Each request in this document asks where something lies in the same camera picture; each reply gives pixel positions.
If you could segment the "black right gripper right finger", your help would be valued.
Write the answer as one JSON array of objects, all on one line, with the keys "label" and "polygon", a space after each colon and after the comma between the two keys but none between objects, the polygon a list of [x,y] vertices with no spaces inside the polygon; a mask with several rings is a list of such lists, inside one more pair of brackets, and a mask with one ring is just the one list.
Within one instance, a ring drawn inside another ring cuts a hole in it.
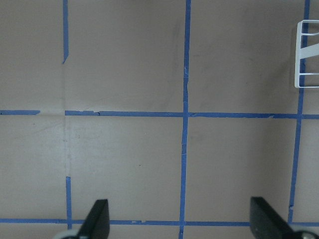
[{"label": "black right gripper right finger", "polygon": [[250,199],[250,230],[256,239],[298,239],[295,232],[263,197]]}]

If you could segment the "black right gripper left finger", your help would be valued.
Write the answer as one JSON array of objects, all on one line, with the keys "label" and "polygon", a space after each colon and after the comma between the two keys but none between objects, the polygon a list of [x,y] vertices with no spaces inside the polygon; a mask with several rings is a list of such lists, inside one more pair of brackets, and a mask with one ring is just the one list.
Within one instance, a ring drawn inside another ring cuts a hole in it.
[{"label": "black right gripper left finger", "polygon": [[96,200],[77,233],[78,239],[107,239],[110,233],[108,200]]}]

